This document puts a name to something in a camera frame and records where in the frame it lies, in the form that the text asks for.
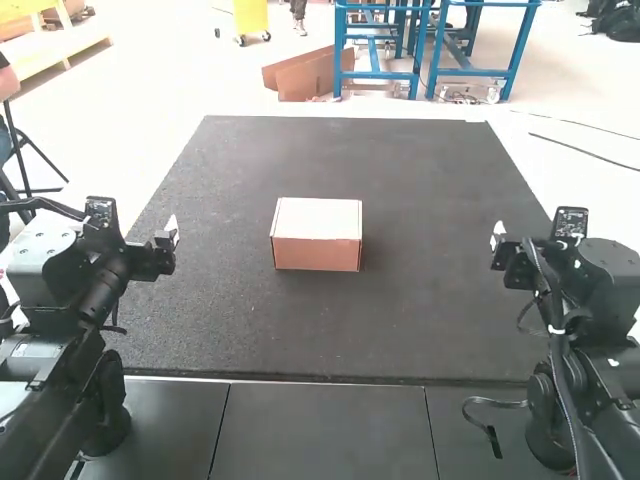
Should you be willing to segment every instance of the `person's leg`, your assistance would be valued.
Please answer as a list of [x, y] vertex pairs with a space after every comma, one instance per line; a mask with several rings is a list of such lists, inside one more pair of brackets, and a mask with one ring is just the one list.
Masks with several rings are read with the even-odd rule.
[[[11, 154], [11, 137], [7, 131], [7, 127], [0, 125], [0, 168], [9, 160]], [[0, 203], [6, 202], [7, 196], [0, 191]], [[0, 252], [9, 245], [9, 237], [11, 235], [9, 224], [9, 214], [0, 215]]]
[[304, 15], [307, 10], [307, 0], [291, 0], [293, 18], [296, 21], [296, 32], [301, 37], [307, 34], [304, 28]]

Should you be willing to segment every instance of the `black carpet mat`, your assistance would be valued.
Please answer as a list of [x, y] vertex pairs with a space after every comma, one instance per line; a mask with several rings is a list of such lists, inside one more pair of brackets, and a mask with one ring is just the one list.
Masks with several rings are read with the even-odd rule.
[[[363, 271], [277, 272], [280, 196], [363, 201]], [[487, 124], [207, 117], [129, 235], [178, 217], [178, 268], [132, 284], [114, 337], [137, 371], [420, 382], [527, 378], [530, 298], [489, 270], [497, 219], [549, 221]]]

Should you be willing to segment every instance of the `concrete floor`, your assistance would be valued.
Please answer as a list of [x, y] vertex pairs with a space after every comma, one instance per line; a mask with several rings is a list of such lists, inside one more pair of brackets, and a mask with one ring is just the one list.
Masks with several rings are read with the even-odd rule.
[[[258, 39], [244, 49], [229, 40], [232, 18], [210, 8], [229, 9], [228, 0], [92, 4], [98, 11], [94, 20], [110, 25], [114, 46], [79, 56], [70, 71], [47, 72], [26, 82], [12, 102], [13, 112], [16, 124], [71, 177], [60, 198], [81, 207], [87, 194], [116, 197], [125, 233], [205, 114], [444, 117], [490, 120], [549, 214], [559, 204], [584, 205], [593, 212], [592, 234], [640, 249], [633, 208], [640, 174], [534, 139], [527, 132], [636, 167], [638, 142], [511, 112], [579, 120], [640, 137], [634, 115], [640, 110], [640, 97], [627, 86], [633, 84], [636, 68], [630, 58], [638, 57], [640, 45], [579, 36], [587, 31], [581, 26], [586, 22], [574, 12], [586, 8], [584, 0], [548, 2], [539, 9], [512, 100], [490, 107], [409, 102], [380, 94], [342, 103], [278, 103], [276, 93], [263, 87], [260, 67], [332, 44], [333, 8], [328, 4], [309, 5], [307, 38], [291, 30], [288, 6], [270, 4], [272, 41]], [[464, 21], [462, 15], [454, 12], [453, 23]], [[520, 18], [521, 12], [513, 9], [485, 9], [474, 63], [508, 61]], [[221, 28], [221, 39], [215, 38], [214, 27]], [[363, 57], [359, 64], [366, 65], [366, 54]], [[429, 50], [423, 78], [430, 58]], [[37, 159], [29, 156], [28, 164], [34, 187], [56, 182]], [[6, 171], [17, 181], [15, 162]]]

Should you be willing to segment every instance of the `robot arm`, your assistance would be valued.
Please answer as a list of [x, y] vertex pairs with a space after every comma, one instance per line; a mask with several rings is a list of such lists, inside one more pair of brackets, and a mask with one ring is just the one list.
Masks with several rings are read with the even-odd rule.
[[30, 226], [14, 242], [7, 276], [29, 320], [0, 329], [0, 478], [64, 478], [79, 452], [105, 455], [126, 437], [120, 356], [100, 334], [131, 280], [175, 269], [177, 224], [145, 244], [122, 238], [114, 199], [87, 198], [80, 212], [46, 199], [0, 205], [45, 208], [81, 222]]
[[506, 288], [534, 293], [550, 355], [528, 384], [525, 437], [546, 467], [581, 480], [631, 480], [640, 454], [640, 256], [587, 239], [586, 209], [560, 207], [549, 240], [492, 238]]

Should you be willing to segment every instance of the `black tripod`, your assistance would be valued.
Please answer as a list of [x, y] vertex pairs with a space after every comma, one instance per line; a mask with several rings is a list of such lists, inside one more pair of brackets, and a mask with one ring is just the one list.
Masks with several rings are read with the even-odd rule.
[[[24, 185], [23, 190], [16, 190], [4, 172], [0, 169], [0, 189], [4, 190], [7, 198], [9, 200], [19, 200], [20, 195], [26, 195], [27, 197], [32, 197], [34, 193], [56, 193], [62, 190], [62, 187], [53, 187], [53, 188], [37, 188], [32, 189], [29, 183], [29, 177], [27, 175], [27, 169], [24, 165], [24, 159], [22, 158], [21, 149], [25, 145], [30, 145], [36, 153], [42, 158], [47, 165], [49, 165], [54, 172], [58, 174], [58, 176], [65, 182], [69, 183], [69, 179], [64, 176], [64, 174], [56, 167], [51, 160], [44, 154], [42, 150], [38, 148], [38, 146], [33, 143], [33, 141], [22, 131], [18, 130], [13, 124], [13, 116], [11, 115], [11, 107], [9, 106], [9, 100], [4, 101], [4, 113], [7, 119], [7, 127], [9, 129], [9, 136], [11, 137], [11, 142], [13, 143], [13, 148], [11, 149], [11, 153], [9, 158], [13, 155], [18, 159], [18, 166], [20, 167], [20, 174], [22, 176], [22, 184]], [[29, 223], [33, 217], [35, 217], [35, 211], [28, 212], [23, 210], [18, 212], [20, 218], [26, 225]]]

